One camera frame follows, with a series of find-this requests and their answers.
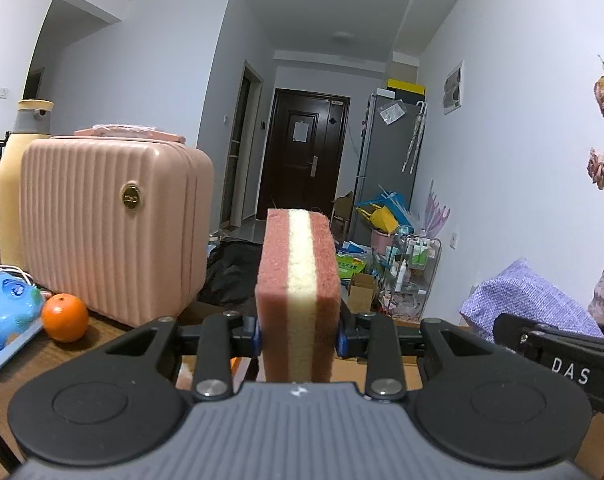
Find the metal storage cart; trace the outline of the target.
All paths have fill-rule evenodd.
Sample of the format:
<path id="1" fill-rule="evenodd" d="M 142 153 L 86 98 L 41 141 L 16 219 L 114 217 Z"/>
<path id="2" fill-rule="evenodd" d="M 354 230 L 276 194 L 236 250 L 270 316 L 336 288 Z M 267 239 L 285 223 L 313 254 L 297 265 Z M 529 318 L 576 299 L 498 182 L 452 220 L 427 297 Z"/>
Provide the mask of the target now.
<path id="1" fill-rule="evenodd" d="M 442 243 L 396 233 L 382 259 L 381 309 L 395 321 L 418 323 L 431 294 Z"/>

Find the red cardboard fruit box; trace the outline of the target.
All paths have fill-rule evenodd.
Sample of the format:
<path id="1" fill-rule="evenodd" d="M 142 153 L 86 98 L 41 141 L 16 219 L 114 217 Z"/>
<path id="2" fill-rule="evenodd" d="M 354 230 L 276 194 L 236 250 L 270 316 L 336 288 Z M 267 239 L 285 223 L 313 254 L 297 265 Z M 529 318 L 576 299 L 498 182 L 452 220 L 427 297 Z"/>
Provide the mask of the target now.
<path id="1" fill-rule="evenodd" d="M 233 388 L 238 390 L 245 380 L 253 382 L 265 382 L 264 362 L 259 356 L 256 359 L 233 358 L 231 364 L 231 377 Z M 364 359 L 333 359 L 331 380 L 333 382 L 355 382 L 360 391 L 365 388 L 365 365 Z M 418 370 L 417 358 L 415 356 L 403 356 L 403 367 L 406 384 L 409 390 L 417 390 L 422 387 L 422 380 Z M 189 390 L 195 371 L 195 357 L 184 356 L 178 372 L 176 387 L 181 390 Z"/>

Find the pink layered sponge block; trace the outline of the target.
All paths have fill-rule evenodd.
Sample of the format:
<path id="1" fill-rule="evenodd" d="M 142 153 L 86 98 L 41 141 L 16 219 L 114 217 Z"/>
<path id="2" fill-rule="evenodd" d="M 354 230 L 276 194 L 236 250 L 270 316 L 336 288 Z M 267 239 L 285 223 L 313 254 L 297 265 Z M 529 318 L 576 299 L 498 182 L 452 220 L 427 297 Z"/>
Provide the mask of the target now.
<path id="1" fill-rule="evenodd" d="M 304 209 L 267 212 L 255 301 L 265 378 L 329 382 L 341 292 L 327 217 Z"/>

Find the pink ribbed small suitcase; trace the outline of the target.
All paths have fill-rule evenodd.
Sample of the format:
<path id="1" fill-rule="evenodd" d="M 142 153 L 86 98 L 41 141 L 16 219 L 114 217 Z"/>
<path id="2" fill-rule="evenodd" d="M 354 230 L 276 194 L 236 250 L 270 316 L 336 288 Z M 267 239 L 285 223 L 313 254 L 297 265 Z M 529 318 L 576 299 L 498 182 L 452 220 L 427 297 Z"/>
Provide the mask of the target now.
<path id="1" fill-rule="evenodd" d="M 129 326 L 180 315 L 205 279 L 213 162 L 175 136 L 52 136 L 20 172 L 22 269 Z"/>

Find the blue wet wipes pack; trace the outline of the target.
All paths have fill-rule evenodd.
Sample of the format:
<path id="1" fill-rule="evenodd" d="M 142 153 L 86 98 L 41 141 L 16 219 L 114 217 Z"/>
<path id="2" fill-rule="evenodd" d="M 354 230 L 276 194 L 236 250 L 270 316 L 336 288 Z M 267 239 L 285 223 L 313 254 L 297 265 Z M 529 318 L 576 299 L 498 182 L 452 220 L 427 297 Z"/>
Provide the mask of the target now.
<path id="1" fill-rule="evenodd" d="M 44 302 L 36 286 L 0 272 L 0 369 L 42 329 Z"/>

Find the black bag on floor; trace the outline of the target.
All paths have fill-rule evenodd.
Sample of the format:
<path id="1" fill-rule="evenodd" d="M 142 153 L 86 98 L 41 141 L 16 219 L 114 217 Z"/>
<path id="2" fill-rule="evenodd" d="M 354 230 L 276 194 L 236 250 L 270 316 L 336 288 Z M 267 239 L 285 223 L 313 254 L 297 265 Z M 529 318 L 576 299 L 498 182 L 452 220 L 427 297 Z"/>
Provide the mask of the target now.
<path id="1" fill-rule="evenodd" d="M 207 257 L 204 285 L 198 300 L 244 315 L 256 314 L 255 286 L 263 245 L 226 237 Z"/>

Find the yellow thermos bottle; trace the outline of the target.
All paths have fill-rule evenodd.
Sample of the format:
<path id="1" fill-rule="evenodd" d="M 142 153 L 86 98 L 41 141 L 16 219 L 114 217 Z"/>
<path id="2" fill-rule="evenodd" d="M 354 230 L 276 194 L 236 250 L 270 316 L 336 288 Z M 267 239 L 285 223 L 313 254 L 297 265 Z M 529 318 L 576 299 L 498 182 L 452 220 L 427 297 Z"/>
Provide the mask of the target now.
<path id="1" fill-rule="evenodd" d="M 0 258 L 5 266 L 25 267 L 20 232 L 22 157 L 33 141 L 50 137 L 53 109 L 52 101 L 19 101 L 14 128 L 0 159 Z"/>

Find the lavender knit cloth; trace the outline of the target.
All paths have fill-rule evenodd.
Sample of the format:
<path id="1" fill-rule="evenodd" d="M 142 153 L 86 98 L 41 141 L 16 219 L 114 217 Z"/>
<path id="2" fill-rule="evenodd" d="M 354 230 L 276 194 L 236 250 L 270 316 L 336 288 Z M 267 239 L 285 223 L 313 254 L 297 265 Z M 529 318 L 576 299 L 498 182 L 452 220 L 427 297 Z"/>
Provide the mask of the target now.
<path id="1" fill-rule="evenodd" d="M 602 337 L 592 315 L 561 289 L 534 272 L 525 259 L 478 285 L 459 309 L 460 315 L 478 336 L 494 341 L 492 328 L 500 314 L 554 326 L 559 330 Z"/>

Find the white wall panel box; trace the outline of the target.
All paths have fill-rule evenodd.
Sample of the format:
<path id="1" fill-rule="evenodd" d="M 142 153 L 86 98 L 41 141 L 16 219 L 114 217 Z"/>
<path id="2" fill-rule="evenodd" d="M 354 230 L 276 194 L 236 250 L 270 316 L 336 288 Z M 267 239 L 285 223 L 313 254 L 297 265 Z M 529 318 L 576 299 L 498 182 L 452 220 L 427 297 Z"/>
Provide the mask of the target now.
<path id="1" fill-rule="evenodd" d="M 461 61 L 447 75 L 443 89 L 443 113 L 451 114 L 462 107 L 464 88 L 464 62 Z"/>

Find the yellow box on refrigerator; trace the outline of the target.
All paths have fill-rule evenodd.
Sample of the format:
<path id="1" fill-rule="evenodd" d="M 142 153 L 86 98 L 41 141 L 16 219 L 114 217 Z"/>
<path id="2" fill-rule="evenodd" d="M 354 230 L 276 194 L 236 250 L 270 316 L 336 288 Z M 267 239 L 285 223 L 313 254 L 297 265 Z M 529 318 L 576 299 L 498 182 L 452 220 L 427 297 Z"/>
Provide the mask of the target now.
<path id="1" fill-rule="evenodd" d="M 395 91 L 416 93 L 420 94 L 420 96 L 424 96 L 425 94 L 425 87 L 422 86 L 422 84 L 415 84 L 414 82 L 408 82 L 394 78 L 387 79 L 387 88 Z"/>

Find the orange tangerine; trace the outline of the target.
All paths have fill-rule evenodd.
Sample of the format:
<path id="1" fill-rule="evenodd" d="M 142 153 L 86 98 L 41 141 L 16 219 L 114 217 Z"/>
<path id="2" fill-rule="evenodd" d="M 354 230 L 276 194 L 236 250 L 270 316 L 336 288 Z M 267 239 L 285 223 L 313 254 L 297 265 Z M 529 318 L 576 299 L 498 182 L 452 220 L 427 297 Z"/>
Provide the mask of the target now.
<path id="1" fill-rule="evenodd" d="M 43 328 L 54 341 L 70 344 L 81 339 L 88 328 L 88 309 L 70 294 L 51 296 L 40 312 Z"/>

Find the grey refrigerator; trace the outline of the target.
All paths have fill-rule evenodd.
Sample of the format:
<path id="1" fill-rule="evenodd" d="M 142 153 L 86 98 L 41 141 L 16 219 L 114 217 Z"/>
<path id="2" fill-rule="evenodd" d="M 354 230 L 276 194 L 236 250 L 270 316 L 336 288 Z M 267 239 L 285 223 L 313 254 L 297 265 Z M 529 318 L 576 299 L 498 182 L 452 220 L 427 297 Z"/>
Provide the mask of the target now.
<path id="1" fill-rule="evenodd" d="M 370 223 L 356 210 L 383 192 L 397 192 L 408 206 L 417 166 L 411 166 L 418 140 L 411 141 L 423 94 L 395 90 L 395 98 L 373 93 L 368 101 L 354 188 L 349 239 L 370 242 Z"/>

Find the dark wooden door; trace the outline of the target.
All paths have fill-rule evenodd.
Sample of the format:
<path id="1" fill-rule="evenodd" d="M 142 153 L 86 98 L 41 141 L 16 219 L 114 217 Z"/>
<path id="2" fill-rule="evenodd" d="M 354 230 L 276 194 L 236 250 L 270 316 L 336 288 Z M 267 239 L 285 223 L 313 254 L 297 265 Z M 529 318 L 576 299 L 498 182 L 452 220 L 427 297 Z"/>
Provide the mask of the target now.
<path id="1" fill-rule="evenodd" d="M 275 91 L 256 218 L 274 208 L 331 214 L 347 117 L 346 96 Z"/>

